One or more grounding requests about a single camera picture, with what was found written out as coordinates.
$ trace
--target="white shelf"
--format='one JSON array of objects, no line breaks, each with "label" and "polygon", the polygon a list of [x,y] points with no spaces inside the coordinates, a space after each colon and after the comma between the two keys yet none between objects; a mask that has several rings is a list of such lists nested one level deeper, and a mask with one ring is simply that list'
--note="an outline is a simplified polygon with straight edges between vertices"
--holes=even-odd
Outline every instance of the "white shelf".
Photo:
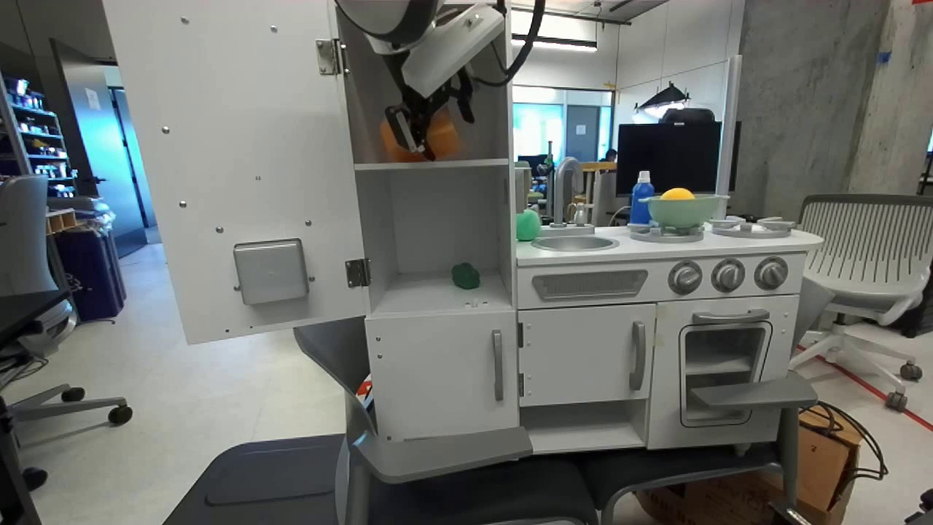
[{"label": "white shelf", "polygon": [[738,355],[734,349],[702,349],[682,361],[686,377],[722,377],[750,369],[751,355]]},{"label": "white shelf", "polygon": [[633,423],[524,423],[536,454],[597,452],[597,450],[644,450]]},{"label": "white shelf", "polygon": [[507,158],[472,158],[472,161],[423,161],[423,162],[356,162],[356,172],[440,172],[440,168],[492,168],[514,165]]},{"label": "white shelf", "polygon": [[447,312],[511,312],[499,273],[482,273],[477,289],[458,289],[450,273],[400,277],[374,302],[374,318],[447,315]]}]

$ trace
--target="office chair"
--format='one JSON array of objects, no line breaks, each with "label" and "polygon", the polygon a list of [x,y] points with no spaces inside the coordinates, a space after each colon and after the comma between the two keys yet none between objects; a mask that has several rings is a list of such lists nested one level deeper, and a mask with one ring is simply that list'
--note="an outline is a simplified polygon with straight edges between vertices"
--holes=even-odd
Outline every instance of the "office chair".
[{"label": "office chair", "polygon": [[[47,260],[47,181],[39,175],[0,178],[0,295],[53,292],[58,282],[50,273]],[[34,330],[11,347],[0,347],[0,359],[30,368],[43,361],[75,330],[75,312],[68,299],[39,318]],[[34,396],[8,406],[11,423],[43,419],[75,412],[112,407],[109,419],[122,425],[132,419],[132,407],[122,396],[85,398],[85,388],[55,384]]]},{"label": "office chair", "polygon": [[891,326],[925,298],[933,263],[933,197],[810,196],[798,226],[821,235],[804,267],[807,286],[817,286],[821,299],[801,299],[801,310],[819,302],[826,315],[801,337],[804,349],[794,355],[791,368],[836,349],[903,359],[897,374],[871,359],[871,368],[894,388],[886,407],[903,412],[903,380],[919,381],[922,368],[906,349],[877,343],[877,334],[897,342],[902,334],[883,326]]}]

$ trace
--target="dish soap bottle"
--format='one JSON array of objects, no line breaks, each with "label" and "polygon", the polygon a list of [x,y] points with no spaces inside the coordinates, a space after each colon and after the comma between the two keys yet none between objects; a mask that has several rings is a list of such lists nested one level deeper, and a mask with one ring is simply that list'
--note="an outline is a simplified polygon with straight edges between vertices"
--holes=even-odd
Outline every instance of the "dish soap bottle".
[{"label": "dish soap bottle", "polygon": [[630,226],[649,226],[649,206],[647,200],[641,197],[649,197],[654,196],[654,184],[649,184],[649,172],[641,168],[639,172],[639,181],[633,187],[633,200],[630,200]]},{"label": "dish soap bottle", "polygon": [[542,234],[542,216],[536,212],[536,193],[528,193],[528,206],[517,216],[518,241],[536,241]]}]

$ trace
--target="white chair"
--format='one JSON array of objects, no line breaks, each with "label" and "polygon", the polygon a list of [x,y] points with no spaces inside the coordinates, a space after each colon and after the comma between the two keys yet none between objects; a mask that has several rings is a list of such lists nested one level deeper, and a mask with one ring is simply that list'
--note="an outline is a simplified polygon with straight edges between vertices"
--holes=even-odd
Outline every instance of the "white chair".
[{"label": "white chair", "polygon": [[883,326],[925,298],[933,263],[933,197],[810,196],[798,226],[821,235],[821,244],[807,257],[804,277],[807,286],[819,286],[826,315],[801,337],[804,349],[791,368],[835,349],[903,359],[897,374],[871,359],[871,368],[894,388],[886,406],[903,412],[903,380],[919,381],[922,368],[903,349],[906,343],[897,343],[897,334]]}]

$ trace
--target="countertop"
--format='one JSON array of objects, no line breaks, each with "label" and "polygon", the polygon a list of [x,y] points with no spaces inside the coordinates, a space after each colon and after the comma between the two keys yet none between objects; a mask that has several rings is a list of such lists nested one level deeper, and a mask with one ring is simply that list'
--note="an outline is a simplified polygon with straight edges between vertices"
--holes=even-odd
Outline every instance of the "countertop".
[{"label": "countertop", "polygon": [[721,235],[702,231],[693,241],[641,241],[628,226],[597,226],[594,235],[616,240],[612,247],[597,251],[549,251],[530,241],[517,244],[517,263],[524,266],[604,266],[641,260],[702,260],[702,257],[756,257],[756,253],[801,253],[821,244],[819,235],[794,231],[791,235]]}]

